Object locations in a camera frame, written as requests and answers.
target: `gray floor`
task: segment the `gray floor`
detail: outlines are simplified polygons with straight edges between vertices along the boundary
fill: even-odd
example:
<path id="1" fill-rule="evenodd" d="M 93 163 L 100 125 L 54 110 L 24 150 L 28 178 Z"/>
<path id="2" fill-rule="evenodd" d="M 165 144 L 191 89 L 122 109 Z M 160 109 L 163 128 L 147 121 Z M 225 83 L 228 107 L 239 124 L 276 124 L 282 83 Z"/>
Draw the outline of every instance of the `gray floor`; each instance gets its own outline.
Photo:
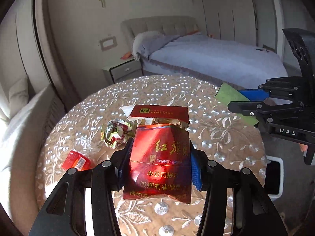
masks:
<path id="1" fill-rule="evenodd" d="M 284 64 L 289 76 L 301 76 L 300 70 Z M 305 219 L 313 200 L 315 189 L 315 166 L 303 162 L 303 154 L 297 143 L 273 138 L 261 133 L 266 155 L 279 157 L 284 164 L 283 194 L 274 204 L 285 213 L 285 222 L 293 229 Z"/>

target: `nightstand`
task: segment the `nightstand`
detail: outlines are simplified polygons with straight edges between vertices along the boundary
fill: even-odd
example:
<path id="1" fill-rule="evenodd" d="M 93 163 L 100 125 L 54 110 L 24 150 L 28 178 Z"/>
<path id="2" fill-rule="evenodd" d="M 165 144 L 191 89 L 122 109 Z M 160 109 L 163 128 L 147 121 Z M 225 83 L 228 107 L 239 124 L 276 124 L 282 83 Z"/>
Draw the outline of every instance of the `nightstand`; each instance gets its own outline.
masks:
<path id="1" fill-rule="evenodd" d="M 103 68 L 106 80 L 113 84 L 143 76 L 140 61 L 119 59 Z"/>

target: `hand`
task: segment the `hand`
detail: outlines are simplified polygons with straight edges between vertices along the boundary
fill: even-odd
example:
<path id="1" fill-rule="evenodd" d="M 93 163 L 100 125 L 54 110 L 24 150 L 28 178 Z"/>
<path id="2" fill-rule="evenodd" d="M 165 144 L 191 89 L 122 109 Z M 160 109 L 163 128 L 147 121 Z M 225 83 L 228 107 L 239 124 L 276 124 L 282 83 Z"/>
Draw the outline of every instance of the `hand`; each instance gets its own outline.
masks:
<path id="1" fill-rule="evenodd" d="M 300 144 L 300 149 L 302 152 L 305 152 L 308 150 L 308 146 L 307 145 L 303 145 L 303 144 Z"/>

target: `curtain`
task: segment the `curtain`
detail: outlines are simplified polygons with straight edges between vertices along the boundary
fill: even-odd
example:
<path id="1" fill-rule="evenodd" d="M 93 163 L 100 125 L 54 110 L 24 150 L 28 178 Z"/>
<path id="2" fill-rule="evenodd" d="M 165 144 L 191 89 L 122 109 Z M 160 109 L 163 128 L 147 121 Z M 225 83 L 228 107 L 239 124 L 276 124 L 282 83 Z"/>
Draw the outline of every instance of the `curtain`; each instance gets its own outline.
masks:
<path id="1" fill-rule="evenodd" d="M 5 124 L 9 124 L 10 122 L 9 114 L 10 114 L 9 101 L 0 83 L 0 120 Z"/>

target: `barcode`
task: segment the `barcode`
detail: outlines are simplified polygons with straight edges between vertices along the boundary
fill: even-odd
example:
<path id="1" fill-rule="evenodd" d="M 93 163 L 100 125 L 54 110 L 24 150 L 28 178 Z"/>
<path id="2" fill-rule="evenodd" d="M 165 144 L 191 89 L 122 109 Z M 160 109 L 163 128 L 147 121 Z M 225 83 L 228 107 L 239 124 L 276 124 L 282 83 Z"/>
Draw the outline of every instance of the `barcode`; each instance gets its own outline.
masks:
<path id="1" fill-rule="evenodd" d="M 86 160 L 83 159 L 82 157 L 80 157 L 78 163 L 76 164 L 75 168 L 78 170 L 78 171 L 81 171 L 81 169 L 83 168 L 84 164 L 85 164 Z"/>

